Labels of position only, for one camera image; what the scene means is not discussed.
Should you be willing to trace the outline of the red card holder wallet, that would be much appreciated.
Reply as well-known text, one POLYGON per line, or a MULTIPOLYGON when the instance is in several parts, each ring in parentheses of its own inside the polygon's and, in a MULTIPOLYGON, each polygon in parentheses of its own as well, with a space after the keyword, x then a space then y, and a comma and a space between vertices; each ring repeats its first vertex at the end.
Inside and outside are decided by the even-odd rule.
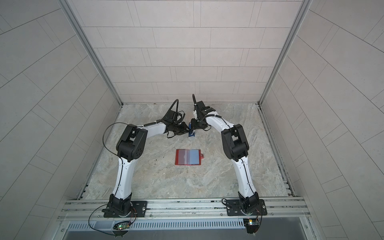
POLYGON ((175 157, 176 166, 200 166, 204 155, 201 150, 177 149, 175 157))

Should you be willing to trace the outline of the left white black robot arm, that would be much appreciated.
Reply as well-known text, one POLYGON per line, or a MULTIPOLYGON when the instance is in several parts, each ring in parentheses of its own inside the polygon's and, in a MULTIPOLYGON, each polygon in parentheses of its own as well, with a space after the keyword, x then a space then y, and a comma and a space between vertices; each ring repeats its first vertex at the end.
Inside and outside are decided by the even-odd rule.
POLYGON ((145 150, 146 140, 156 135, 174 133, 175 136, 189 132, 184 122, 184 111, 169 110, 160 120, 136 126, 127 124, 116 146, 119 169, 115 188, 107 207, 102 210, 105 218, 126 217, 134 213, 132 181, 138 159, 145 150))

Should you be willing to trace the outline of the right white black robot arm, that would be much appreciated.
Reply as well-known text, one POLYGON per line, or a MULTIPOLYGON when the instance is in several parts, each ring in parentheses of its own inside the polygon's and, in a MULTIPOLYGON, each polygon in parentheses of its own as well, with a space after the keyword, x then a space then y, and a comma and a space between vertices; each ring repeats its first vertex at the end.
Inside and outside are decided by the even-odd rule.
POLYGON ((248 162, 250 146, 243 126, 226 121, 202 101, 194 102, 194 116, 191 119, 192 131, 212 127, 221 133, 223 151, 235 168, 241 210, 246 215, 256 213, 260 216, 263 211, 259 207, 263 204, 251 178, 248 162))

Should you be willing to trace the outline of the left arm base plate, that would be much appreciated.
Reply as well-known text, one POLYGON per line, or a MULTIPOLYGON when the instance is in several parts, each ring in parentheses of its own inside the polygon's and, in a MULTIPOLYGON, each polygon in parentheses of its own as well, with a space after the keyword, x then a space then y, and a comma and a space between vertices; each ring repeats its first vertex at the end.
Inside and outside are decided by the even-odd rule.
POLYGON ((143 218, 146 214, 147 205, 147 201, 130 201, 121 207, 112 207, 112 204, 108 203, 102 212, 104 218, 143 218))

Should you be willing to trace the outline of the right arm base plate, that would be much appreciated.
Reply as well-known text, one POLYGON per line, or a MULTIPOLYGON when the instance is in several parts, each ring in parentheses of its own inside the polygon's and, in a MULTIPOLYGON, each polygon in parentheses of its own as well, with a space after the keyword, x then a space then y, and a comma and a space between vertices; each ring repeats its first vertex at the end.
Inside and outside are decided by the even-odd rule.
POLYGON ((240 199, 222 199, 222 204, 226 207, 228 216, 266 216, 268 214, 265 201, 245 201, 240 199))

